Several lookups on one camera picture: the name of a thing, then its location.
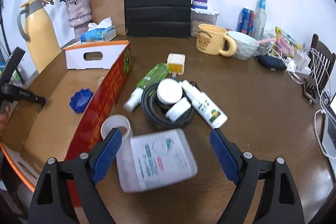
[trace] white bowl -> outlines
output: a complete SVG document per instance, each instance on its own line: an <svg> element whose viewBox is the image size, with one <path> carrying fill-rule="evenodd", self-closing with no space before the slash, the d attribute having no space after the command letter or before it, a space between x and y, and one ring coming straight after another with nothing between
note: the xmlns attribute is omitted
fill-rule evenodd
<svg viewBox="0 0 336 224"><path fill-rule="evenodd" d="M236 58L246 60L253 56L254 52L258 49L259 44L252 44L257 42L256 39L247 34L235 31L228 31L227 34L232 37L237 44Z"/></svg>

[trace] wooden table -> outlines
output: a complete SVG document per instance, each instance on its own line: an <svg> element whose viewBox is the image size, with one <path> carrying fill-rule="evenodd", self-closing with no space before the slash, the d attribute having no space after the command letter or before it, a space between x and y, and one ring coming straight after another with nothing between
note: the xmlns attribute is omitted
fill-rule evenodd
<svg viewBox="0 0 336 224"><path fill-rule="evenodd" d="M316 142L314 112L302 87L286 72L263 68L256 60L211 56L195 48L195 39L129 38L133 70L112 114L128 117L135 135L163 131L150 123L141 107L132 113L123 104L136 84L169 53L185 54L181 80L195 81L228 116L221 127L226 137L243 151L263 160L283 157L301 198L306 223L325 201L333 186L331 168ZM116 162L97 189L117 223L216 223L235 186L228 181L210 146L210 127L196 114L183 128L198 165L187 181L144 193L124 193ZM263 182L259 181L245 223L253 221Z"/></svg>

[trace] chair backrest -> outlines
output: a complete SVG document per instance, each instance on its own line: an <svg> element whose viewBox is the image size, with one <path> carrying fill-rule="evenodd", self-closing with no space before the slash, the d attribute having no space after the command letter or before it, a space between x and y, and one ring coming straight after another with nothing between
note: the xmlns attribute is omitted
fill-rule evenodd
<svg viewBox="0 0 336 224"><path fill-rule="evenodd" d="M316 49L319 52L319 56L322 60L321 61L320 59L315 59L316 78L314 72L310 74L313 80L317 82L318 88L321 91L325 88L328 82L328 75L330 76L333 70L336 55L334 53L331 53L327 46L319 41L319 37L317 34L313 35L310 47ZM309 54L309 57L311 59L313 58L312 53ZM313 61L310 62L309 67L313 68Z"/></svg>

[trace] power adapter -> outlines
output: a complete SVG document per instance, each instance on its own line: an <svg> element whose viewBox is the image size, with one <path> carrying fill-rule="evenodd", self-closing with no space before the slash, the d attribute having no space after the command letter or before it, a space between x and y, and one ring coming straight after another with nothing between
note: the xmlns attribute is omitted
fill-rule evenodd
<svg viewBox="0 0 336 224"><path fill-rule="evenodd" d="M310 63L310 57L306 52L303 51L297 51L294 55L293 60L298 70L303 70Z"/></svg>

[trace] laptop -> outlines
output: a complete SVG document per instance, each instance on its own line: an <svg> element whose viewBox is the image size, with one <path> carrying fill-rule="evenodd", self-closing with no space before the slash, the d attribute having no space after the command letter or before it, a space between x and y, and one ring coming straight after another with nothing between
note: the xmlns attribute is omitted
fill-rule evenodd
<svg viewBox="0 0 336 224"><path fill-rule="evenodd" d="M332 99L328 111L336 118L336 96ZM334 127L329 115L325 116L322 146L328 155L336 157L336 128ZM328 158L336 179L336 159Z"/></svg>

